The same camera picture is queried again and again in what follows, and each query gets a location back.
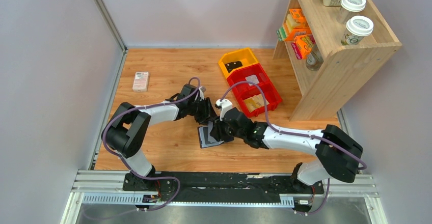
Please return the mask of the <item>navy blue card holder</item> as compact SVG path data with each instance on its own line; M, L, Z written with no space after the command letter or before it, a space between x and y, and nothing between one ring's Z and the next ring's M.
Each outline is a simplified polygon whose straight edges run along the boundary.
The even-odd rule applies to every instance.
M215 126L213 122L208 122L207 125L198 127L198 138L199 138L200 148L219 146L234 140L234 137L232 136L228 136L226 140L215 139L213 136L210 135L211 129L214 128Z

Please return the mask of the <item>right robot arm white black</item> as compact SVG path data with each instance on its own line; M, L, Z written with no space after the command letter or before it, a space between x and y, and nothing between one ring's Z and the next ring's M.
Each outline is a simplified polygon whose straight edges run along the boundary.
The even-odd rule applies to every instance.
M315 155L309 163L298 163L292 178L304 185L334 178L353 183L357 171L364 168L363 147L342 129L327 125L323 130L298 130L252 121L237 108L209 121L209 137L218 143L235 138L255 149L289 149Z

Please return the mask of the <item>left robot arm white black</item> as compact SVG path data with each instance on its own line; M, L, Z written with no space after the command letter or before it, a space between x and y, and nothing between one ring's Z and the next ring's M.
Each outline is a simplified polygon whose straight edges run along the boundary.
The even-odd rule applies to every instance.
M104 128L101 140L104 148L118 156L132 173L147 179L154 172L154 166L141 149L148 128L186 116L193 116L200 125L216 118L211 101L204 97L202 87L185 84L179 93L157 104L138 106L121 103Z

